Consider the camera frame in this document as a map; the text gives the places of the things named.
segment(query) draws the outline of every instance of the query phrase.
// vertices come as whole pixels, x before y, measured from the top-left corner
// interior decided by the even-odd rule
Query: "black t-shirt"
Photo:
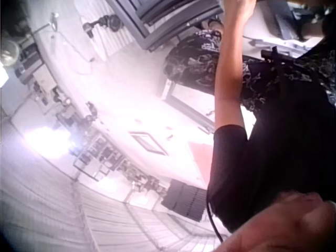
[[[249,140],[237,125],[215,132],[208,198],[229,231],[283,191],[336,201],[335,107],[306,91],[295,102],[267,104]]]

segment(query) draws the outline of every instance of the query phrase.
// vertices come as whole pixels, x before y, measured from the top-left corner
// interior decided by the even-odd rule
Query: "fan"
[[[20,57],[20,47],[13,40],[3,38],[1,40],[0,61],[5,67],[13,66]]]

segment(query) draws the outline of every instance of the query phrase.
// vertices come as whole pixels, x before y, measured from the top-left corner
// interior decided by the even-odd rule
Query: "hand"
[[[226,15],[225,22],[245,25],[252,16],[256,0],[222,0]]]

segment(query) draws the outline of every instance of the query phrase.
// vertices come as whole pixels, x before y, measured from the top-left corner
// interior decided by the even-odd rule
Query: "person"
[[[233,233],[218,251],[335,251],[335,14],[324,40],[299,59],[282,62],[274,49],[272,62],[243,62],[243,29],[255,5],[224,0],[218,51],[201,32],[208,42],[195,57],[186,51],[188,67],[184,56],[168,57],[179,67],[166,65],[175,81],[215,96],[207,198]],[[185,49],[195,42],[188,39]],[[249,139],[241,103],[257,118]]]
[[[285,193],[216,252],[336,251],[335,206],[318,194]]]
[[[332,9],[335,5],[328,0],[324,1]],[[305,81],[307,69],[318,74],[318,78],[328,95],[331,104],[336,104],[335,95],[335,67],[334,67],[334,44],[335,44],[335,11],[328,15],[323,22],[323,33],[327,35],[322,42],[317,44],[309,52],[292,64],[286,65],[286,76],[291,79]],[[316,24],[313,25],[313,33],[316,31]],[[303,36],[310,34],[304,29]],[[225,27],[218,21],[210,20],[208,29],[201,30],[183,39],[174,47],[165,59],[163,71],[168,79],[176,84],[197,89],[199,91],[214,94],[215,76],[219,59],[220,44]],[[268,62],[243,55],[243,85],[240,93],[240,103],[247,110],[258,115],[261,107],[268,99],[277,95],[277,72],[273,65]]]

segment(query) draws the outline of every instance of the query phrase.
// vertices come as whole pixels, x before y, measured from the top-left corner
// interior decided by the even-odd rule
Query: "short sleeve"
[[[214,214],[232,231],[240,222],[237,210],[241,198],[236,190],[241,187],[242,168],[239,167],[247,144],[247,134],[243,127],[226,125],[214,134],[214,151],[211,167],[208,199]]]

